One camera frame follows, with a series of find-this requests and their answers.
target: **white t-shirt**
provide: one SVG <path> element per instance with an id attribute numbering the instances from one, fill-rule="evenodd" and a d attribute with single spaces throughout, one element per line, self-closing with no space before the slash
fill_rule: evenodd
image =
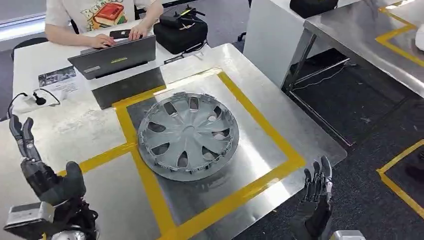
<path id="1" fill-rule="evenodd" d="M 135 20 L 134 5 L 149 7 L 155 0 L 47 0 L 45 23 L 59 27 L 71 19 L 80 33 Z"/>

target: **robotic hand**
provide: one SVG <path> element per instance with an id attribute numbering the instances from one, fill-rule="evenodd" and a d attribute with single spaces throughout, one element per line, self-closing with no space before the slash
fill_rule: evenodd
<path id="1" fill-rule="evenodd" d="M 42 162 L 34 145 L 33 124 L 29 117 L 22 125 L 12 114 L 9 129 L 23 157 L 22 173 L 41 203 L 12 207 L 4 230 L 25 239 L 40 239 L 46 234 L 52 239 L 95 240 L 98 214 L 83 200 L 86 186 L 80 167 L 70 161 L 66 164 L 67 175 L 56 175 Z"/>
<path id="2" fill-rule="evenodd" d="M 297 240 L 330 238 L 333 173 L 326 156 L 321 157 L 321 165 L 322 167 L 317 161 L 313 163 L 313 177 L 308 169 L 304 170 L 304 196 L 297 213 L 290 221 L 290 229 Z"/>

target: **person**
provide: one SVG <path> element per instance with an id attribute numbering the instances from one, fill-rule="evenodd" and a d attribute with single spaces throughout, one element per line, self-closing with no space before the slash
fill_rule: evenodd
<path id="1" fill-rule="evenodd" d="M 147 36 L 163 13 L 161 0 L 47 0 L 45 34 L 56 44 L 107 48 L 116 44 L 112 37 L 76 34 L 69 27 L 70 21 L 75 22 L 80 33 L 107 28 L 134 21 L 134 6 L 146 9 L 145 17 L 129 33 L 129 40 L 137 40 Z"/>

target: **white wall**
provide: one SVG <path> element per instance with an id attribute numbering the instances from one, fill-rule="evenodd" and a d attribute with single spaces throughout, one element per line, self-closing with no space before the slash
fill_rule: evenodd
<path id="1" fill-rule="evenodd" d="M 46 0 L 0 0 L 0 24 L 46 12 Z"/>

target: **metal table leg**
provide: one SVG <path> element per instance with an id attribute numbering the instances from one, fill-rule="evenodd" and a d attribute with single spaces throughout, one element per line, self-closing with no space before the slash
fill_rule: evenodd
<path id="1" fill-rule="evenodd" d="M 309 42 L 308 42 L 306 48 L 304 49 L 304 51 L 302 53 L 302 56 L 300 58 L 300 61 L 297 64 L 296 70 L 294 71 L 294 73 L 293 73 L 292 76 L 288 76 L 286 78 L 286 80 L 284 81 L 284 84 L 283 84 L 283 87 L 282 88 L 284 89 L 284 91 L 286 93 L 290 92 L 293 89 L 294 83 L 296 82 L 296 80 L 297 80 L 297 78 L 299 76 L 299 73 L 300 73 L 302 67 L 305 64 L 306 58 L 308 57 L 309 52 L 311 51 L 312 46 L 314 45 L 315 39 L 317 39 L 317 35 L 312 34 L 312 36 L 310 37 Z"/>

